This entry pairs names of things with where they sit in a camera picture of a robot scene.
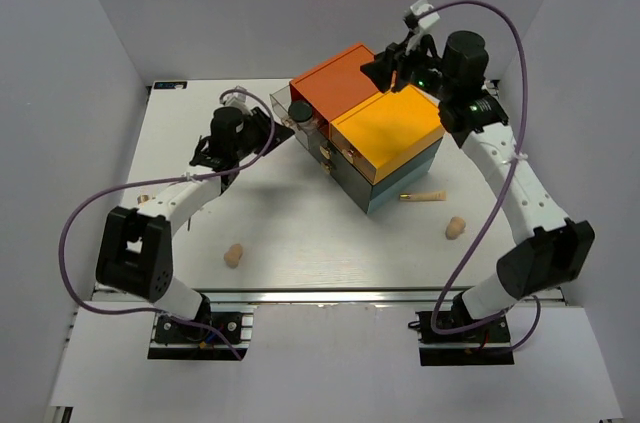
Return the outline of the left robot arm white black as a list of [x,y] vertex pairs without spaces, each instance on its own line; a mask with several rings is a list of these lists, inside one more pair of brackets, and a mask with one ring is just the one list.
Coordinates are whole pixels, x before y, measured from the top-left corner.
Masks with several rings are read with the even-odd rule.
[[134,208],[118,206],[106,218],[97,282],[135,295],[178,317],[177,330],[199,342],[211,330],[209,300],[174,275],[173,237],[202,207],[237,178],[241,162],[264,156],[294,135],[258,107],[218,108],[210,134],[199,140],[186,180],[167,186]]

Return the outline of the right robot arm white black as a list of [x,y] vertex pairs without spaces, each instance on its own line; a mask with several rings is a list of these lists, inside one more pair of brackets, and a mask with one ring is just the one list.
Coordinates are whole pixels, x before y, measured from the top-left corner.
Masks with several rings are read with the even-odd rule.
[[553,200],[522,153],[505,110],[485,87],[489,55],[484,39],[456,31],[448,36],[442,56],[434,50],[429,35],[416,47],[391,43],[360,70],[381,91],[413,85],[437,99],[445,131],[494,193],[490,214],[503,212],[507,218],[513,249],[488,278],[454,298],[448,318],[431,318],[434,333],[472,342],[522,299],[576,280],[595,232],[588,221],[573,221]]

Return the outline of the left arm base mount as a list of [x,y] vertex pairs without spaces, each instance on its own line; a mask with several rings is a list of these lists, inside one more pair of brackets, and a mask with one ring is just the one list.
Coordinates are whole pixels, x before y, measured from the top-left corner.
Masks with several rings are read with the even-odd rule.
[[213,311],[208,322],[215,332],[158,316],[151,332],[147,358],[166,361],[241,361],[252,336],[254,315],[249,311]]

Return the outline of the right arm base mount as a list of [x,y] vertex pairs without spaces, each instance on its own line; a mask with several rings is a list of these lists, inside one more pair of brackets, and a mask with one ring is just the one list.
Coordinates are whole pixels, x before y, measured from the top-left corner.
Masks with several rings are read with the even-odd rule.
[[452,335],[435,333],[431,311],[416,313],[407,324],[418,335],[423,367],[511,366],[514,364],[511,334],[505,317],[479,329]]

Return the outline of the black round jar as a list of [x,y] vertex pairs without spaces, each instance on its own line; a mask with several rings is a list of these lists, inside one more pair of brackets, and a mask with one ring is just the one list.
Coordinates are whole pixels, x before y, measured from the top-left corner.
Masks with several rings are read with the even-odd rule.
[[294,100],[288,110],[289,119],[305,133],[313,132],[317,125],[314,118],[313,107],[306,100]]

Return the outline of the clear drawer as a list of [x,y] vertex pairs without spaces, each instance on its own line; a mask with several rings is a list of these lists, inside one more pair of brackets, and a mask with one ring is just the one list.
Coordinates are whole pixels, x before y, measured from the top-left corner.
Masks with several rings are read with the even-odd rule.
[[290,104],[294,100],[306,100],[301,96],[294,96],[292,94],[292,90],[289,86],[285,86],[280,90],[272,93],[270,95],[271,106],[274,110],[275,114],[281,121],[281,124],[291,128],[294,131],[294,136],[298,140],[298,142],[308,151],[311,151],[313,148],[319,147],[322,143],[326,141],[325,135],[321,131],[321,123],[320,117],[315,113],[314,108],[314,118],[316,120],[316,129],[311,133],[305,133],[301,131],[290,119],[287,113],[287,110]]

